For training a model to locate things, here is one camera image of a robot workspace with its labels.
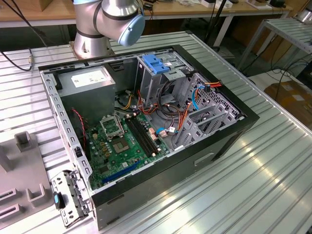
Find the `cardboard box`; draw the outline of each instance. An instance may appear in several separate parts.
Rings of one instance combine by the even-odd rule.
[[[273,99],[276,96],[278,83],[264,90]],[[300,122],[312,129],[312,91],[295,81],[282,82],[276,101]]]
[[[15,0],[21,10],[43,11],[53,0]]]

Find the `wooden table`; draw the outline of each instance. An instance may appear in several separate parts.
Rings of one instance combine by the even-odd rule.
[[[0,5],[3,6],[3,8],[0,9],[0,28],[27,26],[26,23],[24,23],[11,9],[1,3],[1,1]],[[184,6],[178,2],[158,2],[154,4],[153,19],[205,18],[210,17],[212,11],[212,8],[204,7],[201,4]],[[226,17],[226,19],[221,27],[214,46],[220,45],[234,16],[281,15],[281,18],[285,18],[290,11],[292,11],[292,8],[288,6],[283,9],[274,8],[269,10],[258,10],[245,3],[243,0],[240,0],[240,3],[233,4],[232,8],[223,9],[221,17]],[[76,23],[75,10],[71,0],[53,0],[43,12],[34,12],[30,10],[22,10],[22,12],[33,26],[66,25]],[[146,20],[151,18],[151,13],[149,11],[145,11],[145,18]]]

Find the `side panel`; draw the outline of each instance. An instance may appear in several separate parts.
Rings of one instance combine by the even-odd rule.
[[[227,142],[235,142],[240,134],[241,132],[233,133],[223,138],[132,189],[116,196],[114,199],[96,207],[98,229],[100,230],[120,217],[132,212],[163,191],[166,191],[210,164],[214,157],[218,157],[218,153],[222,151],[224,146],[227,146]]]

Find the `red wire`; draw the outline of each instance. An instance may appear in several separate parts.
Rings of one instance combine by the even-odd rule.
[[[78,113],[78,111],[76,111],[75,109],[72,109],[72,111],[74,113],[76,113],[76,115],[79,117],[79,120],[81,122],[81,125],[82,125],[82,134],[83,134],[83,150],[85,151],[85,148],[86,148],[86,134],[85,134],[85,130],[84,130],[84,124],[83,124],[83,120],[82,120],[82,117],[81,115]]]

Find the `aluminum work table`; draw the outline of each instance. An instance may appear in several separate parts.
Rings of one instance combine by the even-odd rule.
[[[186,32],[143,36],[115,53],[180,44],[251,107],[260,120],[225,156],[121,217],[101,233],[305,233],[312,225],[312,132],[217,53]],[[69,45],[33,50],[36,66],[75,60]],[[27,50],[8,53],[27,67]],[[71,169],[37,67],[0,57],[0,141],[35,133],[49,178]],[[0,233],[97,233],[92,217],[65,229],[54,206]]]
[[[258,27],[256,33],[253,38],[249,42],[246,50],[244,51],[241,60],[238,65],[238,69],[245,64],[245,61],[248,57],[248,54],[253,49],[255,43],[261,36],[261,33],[265,28],[271,30],[271,33],[267,37],[267,39],[263,42],[261,48],[258,51],[258,55],[264,51],[269,45],[270,41],[273,39],[275,35],[279,35],[283,39],[289,41],[291,44],[295,45],[297,49],[290,56],[294,58],[299,50],[305,51],[307,54],[312,53],[312,26],[306,25],[296,19],[288,18],[288,19],[265,19],[262,21],[260,26]]]

